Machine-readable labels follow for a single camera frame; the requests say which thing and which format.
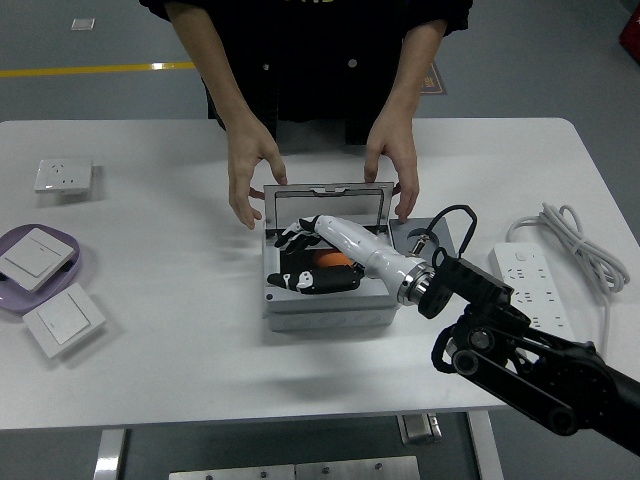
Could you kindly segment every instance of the box lid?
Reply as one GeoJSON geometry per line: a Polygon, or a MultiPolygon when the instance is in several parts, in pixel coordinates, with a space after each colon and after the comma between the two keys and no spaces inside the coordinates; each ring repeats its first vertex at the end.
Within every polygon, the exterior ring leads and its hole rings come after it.
{"type": "Polygon", "coordinates": [[[265,232],[281,232],[300,218],[333,215],[374,232],[386,231],[393,182],[265,185],[265,232]]]}

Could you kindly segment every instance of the table leg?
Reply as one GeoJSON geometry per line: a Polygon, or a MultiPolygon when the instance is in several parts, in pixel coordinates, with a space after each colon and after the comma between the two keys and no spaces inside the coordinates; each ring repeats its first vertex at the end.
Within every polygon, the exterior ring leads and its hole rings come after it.
{"type": "Polygon", "coordinates": [[[93,480],[117,480],[126,430],[103,430],[93,480]]]}
{"type": "Polygon", "coordinates": [[[476,452],[480,480],[504,480],[489,412],[486,410],[470,411],[467,413],[467,418],[469,419],[473,448],[476,452]]]}
{"type": "Polygon", "coordinates": [[[402,443],[405,445],[435,443],[442,440],[438,419],[433,413],[398,415],[397,418],[402,443]]]}

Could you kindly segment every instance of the white cable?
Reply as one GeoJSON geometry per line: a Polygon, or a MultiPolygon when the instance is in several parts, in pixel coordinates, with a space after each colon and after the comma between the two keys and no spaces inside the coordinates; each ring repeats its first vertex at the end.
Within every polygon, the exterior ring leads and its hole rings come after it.
{"type": "Polygon", "coordinates": [[[560,210],[546,203],[542,204],[542,212],[537,217],[524,217],[516,220],[507,232],[507,242],[512,241],[516,229],[525,226],[546,226],[558,237],[560,243],[578,261],[588,282],[599,293],[604,305],[604,332],[601,353],[604,357],[609,341],[610,303],[609,297],[613,293],[622,291],[629,283],[629,272],[614,255],[592,243],[582,233],[582,224],[575,210],[569,205],[563,205],[560,210]],[[573,217],[571,225],[563,213],[568,211],[573,217]]]}

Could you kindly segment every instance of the yellow floor line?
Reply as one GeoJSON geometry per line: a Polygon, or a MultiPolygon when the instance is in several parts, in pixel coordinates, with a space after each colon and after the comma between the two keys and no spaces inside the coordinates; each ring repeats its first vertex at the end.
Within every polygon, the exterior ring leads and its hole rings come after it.
{"type": "Polygon", "coordinates": [[[129,65],[96,65],[92,67],[31,68],[0,70],[0,78],[45,77],[50,75],[78,75],[91,73],[151,72],[195,68],[192,62],[138,63],[129,65]]]}

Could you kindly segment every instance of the power strip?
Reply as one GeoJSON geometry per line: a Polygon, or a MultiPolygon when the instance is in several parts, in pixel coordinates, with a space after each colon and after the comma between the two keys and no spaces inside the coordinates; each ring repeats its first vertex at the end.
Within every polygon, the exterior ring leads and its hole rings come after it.
{"type": "Polygon", "coordinates": [[[511,304],[533,328],[575,341],[544,254],[535,243],[498,243],[489,254],[493,274],[514,289],[511,304]]]}

